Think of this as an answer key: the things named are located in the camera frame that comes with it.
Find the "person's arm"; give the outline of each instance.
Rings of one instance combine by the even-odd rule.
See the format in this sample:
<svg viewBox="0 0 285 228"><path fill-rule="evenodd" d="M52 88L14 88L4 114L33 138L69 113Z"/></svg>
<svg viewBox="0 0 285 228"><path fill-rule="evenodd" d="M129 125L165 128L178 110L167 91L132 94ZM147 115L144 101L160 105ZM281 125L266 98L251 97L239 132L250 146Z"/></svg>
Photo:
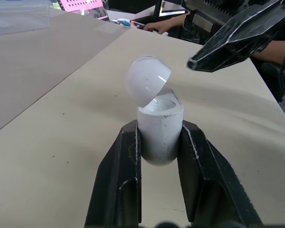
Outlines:
<svg viewBox="0 0 285 228"><path fill-rule="evenodd" d="M174 18L170 18L168 19L168 21L170 21L170 23L173 24L173 27L182 26L184 24L184 21L187 15L188 13L174 17Z"/></svg>
<svg viewBox="0 0 285 228"><path fill-rule="evenodd" d="M158 30L159 34L162 34L171 29L172 27L182 26L187 15L188 14L183 14L174 18L170 18L168 20L146 24L143 30L153 31L156 29Z"/></svg>
<svg viewBox="0 0 285 228"><path fill-rule="evenodd" d="M285 58L285 41L272 41L262 52L256 52L252 56L258 60L282 64Z"/></svg>

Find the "black robotic end effector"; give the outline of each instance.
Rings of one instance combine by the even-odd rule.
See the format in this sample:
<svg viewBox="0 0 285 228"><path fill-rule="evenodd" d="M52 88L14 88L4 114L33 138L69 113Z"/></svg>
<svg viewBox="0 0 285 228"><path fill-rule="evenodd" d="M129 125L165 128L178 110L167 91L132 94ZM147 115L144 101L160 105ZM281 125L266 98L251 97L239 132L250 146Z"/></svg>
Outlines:
<svg viewBox="0 0 285 228"><path fill-rule="evenodd" d="M100 163L85 227L138 227L141 211L141 136L137 121L122 127Z"/></svg>
<svg viewBox="0 0 285 228"><path fill-rule="evenodd" d="M183 122L177 161L187 217L194 227L230 220L262 224L228 161L195 124ZM98 167L85 227L138 227L141 219L141 136L137 121L132 121Z"/></svg>
<svg viewBox="0 0 285 228"><path fill-rule="evenodd" d="M187 62L192 70L214 72L246 60L264 49L285 22L285 5L271 0L234 15Z"/></svg>
<svg viewBox="0 0 285 228"><path fill-rule="evenodd" d="M195 124L183 122L177 161L193 225L216 227L231 220L247 227L262 224L229 162Z"/></svg>

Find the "table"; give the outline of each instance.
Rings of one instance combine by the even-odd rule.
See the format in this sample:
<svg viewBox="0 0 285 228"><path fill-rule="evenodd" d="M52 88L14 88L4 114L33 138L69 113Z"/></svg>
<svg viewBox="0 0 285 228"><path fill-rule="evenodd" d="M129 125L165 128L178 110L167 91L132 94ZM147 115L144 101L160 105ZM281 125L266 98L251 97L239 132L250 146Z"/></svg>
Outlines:
<svg viewBox="0 0 285 228"><path fill-rule="evenodd" d="M250 60L213 74L187 69L199 48L127 30L3 127L0 228L83 227L97 167L120 128L136 118L124 76L145 54L171 67L168 86L185 120L230 162L262 221L285 224L285 115ZM142 161L142 200L144 226L188 224L176 161Z"/></svg>
<svg viewBox="0 0 285 228"><path fill-rule="evenodd" d="M0 36L0 129L127 27L51 9L49 29Z"/></svg>

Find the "pink sign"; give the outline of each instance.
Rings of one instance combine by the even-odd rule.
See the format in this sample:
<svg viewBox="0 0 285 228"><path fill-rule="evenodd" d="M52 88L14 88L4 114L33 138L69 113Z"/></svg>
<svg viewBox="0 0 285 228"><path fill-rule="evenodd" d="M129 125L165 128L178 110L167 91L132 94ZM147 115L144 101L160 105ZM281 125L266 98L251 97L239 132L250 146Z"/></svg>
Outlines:
<svg viewBox="0 0 285 228"><path fill-rule="evenodd" d="M60 0L65 11L82 11L103 7L102 0Z"/></svg>

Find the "wire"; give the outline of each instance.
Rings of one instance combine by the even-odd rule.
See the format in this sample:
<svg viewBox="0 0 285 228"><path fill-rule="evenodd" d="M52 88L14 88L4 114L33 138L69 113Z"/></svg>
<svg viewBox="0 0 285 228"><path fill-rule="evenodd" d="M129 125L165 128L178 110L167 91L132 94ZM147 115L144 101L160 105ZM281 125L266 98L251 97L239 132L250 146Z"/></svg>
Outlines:
<svg viewBox="0 0 285 228"><path fill-rule="evenodd" d="M285 95L285 85L284 85L284 80L283 80L284 79L284 74L283 74L284 68L285 68L285 58L284 58L283 63L280 67L279 77L278 77L280 90Z"/></svg>

